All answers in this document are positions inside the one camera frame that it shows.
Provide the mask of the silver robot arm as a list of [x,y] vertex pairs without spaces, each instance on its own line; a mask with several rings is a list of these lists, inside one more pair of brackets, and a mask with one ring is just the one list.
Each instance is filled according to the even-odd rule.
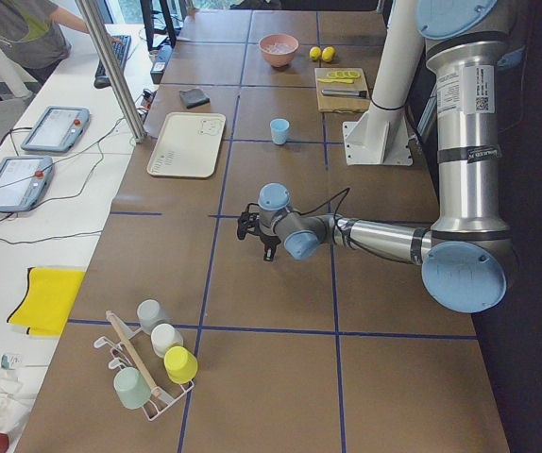
[[239,232],[258,236],[267,256],[282,245],[305,260],[322,243],[335,243],[416,264],[427,292],[450,310],[497,305],[517,271],[510,228],[499,214],[495,92],[516,15],[514,1],[395,2],[369,108],[344,123],[348,164],[404,163],[405,103],[416,66],[424,62],[434,72],[440,213],[431,226],[309,216],[292,206],[285,186],[269,183],[258,211],[241,216]]

